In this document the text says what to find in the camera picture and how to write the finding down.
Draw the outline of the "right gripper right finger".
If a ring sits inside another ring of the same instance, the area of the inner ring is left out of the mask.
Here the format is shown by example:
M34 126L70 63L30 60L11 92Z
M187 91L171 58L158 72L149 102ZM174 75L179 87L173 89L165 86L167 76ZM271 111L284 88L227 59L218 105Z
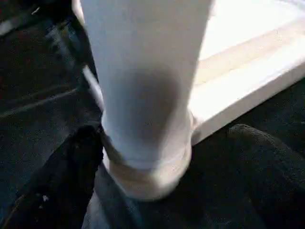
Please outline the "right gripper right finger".
M244 124L227 138L251 202L269 229L305 227L305 159L280 139Z

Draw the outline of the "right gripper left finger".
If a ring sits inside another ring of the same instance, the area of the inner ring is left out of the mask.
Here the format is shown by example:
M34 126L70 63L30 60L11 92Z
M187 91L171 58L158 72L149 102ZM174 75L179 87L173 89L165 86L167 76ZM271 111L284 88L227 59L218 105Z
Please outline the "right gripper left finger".
M80 229L102 162L100 124L69 135L16 194L2 229Z

